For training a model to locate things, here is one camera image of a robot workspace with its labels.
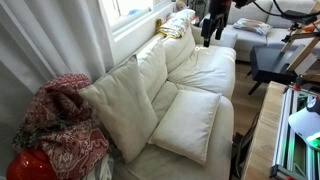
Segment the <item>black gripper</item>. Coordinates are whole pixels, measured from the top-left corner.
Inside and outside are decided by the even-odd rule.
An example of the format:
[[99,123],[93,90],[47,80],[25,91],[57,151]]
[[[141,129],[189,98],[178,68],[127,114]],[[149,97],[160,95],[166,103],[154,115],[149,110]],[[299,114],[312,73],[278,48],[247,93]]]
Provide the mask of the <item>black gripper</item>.
[[[218,14],[212,13],[209,18],[204,18],[202,26],[202,35],[212,35],[213,33],[216,33],[215,39],[220,40],[227,18],[227,12],[222,12]],[[209,45],[210,36],[204,37],[203,46],[209,47]]]

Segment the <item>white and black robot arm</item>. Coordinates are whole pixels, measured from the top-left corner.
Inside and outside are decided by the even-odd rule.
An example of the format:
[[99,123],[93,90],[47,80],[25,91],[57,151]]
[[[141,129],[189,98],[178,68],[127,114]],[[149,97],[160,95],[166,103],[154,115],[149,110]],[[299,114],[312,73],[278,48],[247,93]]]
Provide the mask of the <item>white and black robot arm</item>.
[[209,18],[203,20],[201,36],[203,37],[205,47],[210,45],[212,34],[215,34],[215,39],[221,38],[222,32],[228,21],[231,4],[235,3],[235,7],[240,9],[255,0],[210,0],[209,3]]

